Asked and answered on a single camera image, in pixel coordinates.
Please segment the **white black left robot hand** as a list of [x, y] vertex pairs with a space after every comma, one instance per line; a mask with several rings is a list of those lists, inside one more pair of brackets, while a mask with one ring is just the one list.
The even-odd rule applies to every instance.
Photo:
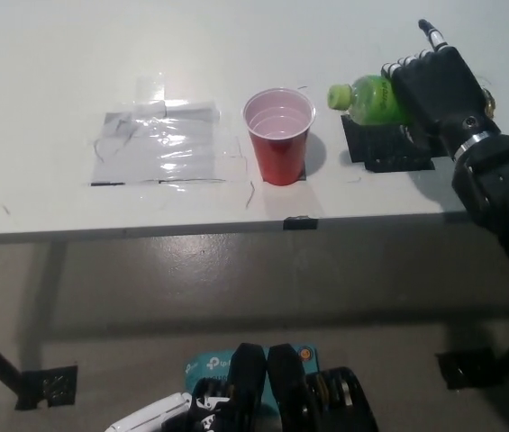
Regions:
[[215, 415], [230, 400], [173, 393], [115, 421], [105, 432], [210, 431]]

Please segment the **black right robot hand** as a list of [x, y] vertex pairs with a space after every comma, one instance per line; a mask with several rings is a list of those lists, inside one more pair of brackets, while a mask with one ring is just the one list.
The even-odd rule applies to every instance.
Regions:
[[392, 85], [417, 145], [441, 144], [447, 155], [496, 136], [500, 129], [486, 113], [482, 86], [459, 51], [429, 21], [418, 21], [430, 50], [386, 63], [381, 75]]

